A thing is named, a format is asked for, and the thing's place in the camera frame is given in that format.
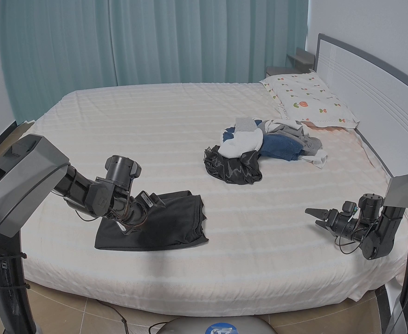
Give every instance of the curtain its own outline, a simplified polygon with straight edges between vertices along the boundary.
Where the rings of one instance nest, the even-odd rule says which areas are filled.
[[[1,0],[17,122],[79,89],[255,82],[305,46],[308,0]]]

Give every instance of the pillow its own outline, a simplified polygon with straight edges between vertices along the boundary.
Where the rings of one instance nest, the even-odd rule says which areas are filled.
[[[314,126],[355,128],[358,119],[344,101],[329,91],[315,72],[279,74],[260,83],[283,111],[286,119],[308,121]]]

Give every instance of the bed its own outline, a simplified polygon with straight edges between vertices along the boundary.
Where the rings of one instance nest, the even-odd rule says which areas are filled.
[[[335,54],[327,52],[334,41],[322,41],[320,76],[364,120],[361,105],[352,102],[359,92],[339,82],[343,77],[335,72]],[[346,61],[361,68],[354,60],[361,57],[351,54]],[[352,68],[346,62],[339,65]],[[99,221],[83,222],[50,194],[22,229],[26,278],[162,314],[231,316],[358,300],[403,273],[406,218],[390,255],[367,261],[358,251],[343,255],[334,237],[304,213],[305,208],[339,209],[344,200],[357,201],[366,192],[384,196],[388,174],[404,171],[397,155],[388,166],[388,157],[379,153],[388,142],[370,143],[372,131],[366,123],[362,127],[363,121],[358,132],[313,128],[311,135],[329,155],[323,169],[304,161],[261,158],[262,181],[225,184],[207,174],[203,151],[218,144],[221,129],[242,116],[280,117],[259,83],[123,86],[66,95],[28,132],[47,137],[88,178],[104,176],[105,160],[120,154],[142,166],[133,194],[142,189],[201,194],[209,242],[160,252],[96,250]]]

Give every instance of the floor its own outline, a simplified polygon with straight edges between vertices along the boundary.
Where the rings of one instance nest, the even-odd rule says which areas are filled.
[[[16,128],[0,145],[0,154],[29,129]],[[94,299],[64,293],[30,283],[29,302],[35,321],[45,334],[124,334],[120,317]],[[177,317],[158,315],[113,305],[127,320],[133,334],[147,334],[148,327]],[[358,302],[347,299],[339,304],[294,312],[261,315],[278,334],[381,334],[379,307],[374,291]],[[162,325],[156,326],[156,333]],[[3,325],[0,320],[0,334]]]

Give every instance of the black garment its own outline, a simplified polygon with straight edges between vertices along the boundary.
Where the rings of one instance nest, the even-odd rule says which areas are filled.
[[[207,173],[230,184],[253,184],[263,175],[258,165],[258,152],[245,152],[238,159],[228,159],[218,153],[219,146],[204,151]]]
[[[190,191],[159,195],[165,208],[156,208],[140,231],[124,235],[113,220],[103,218],[97,230],[95,248],[117,251],[157,251],[188,248],[208,239],[202,230],[206,219],[201,196]]]

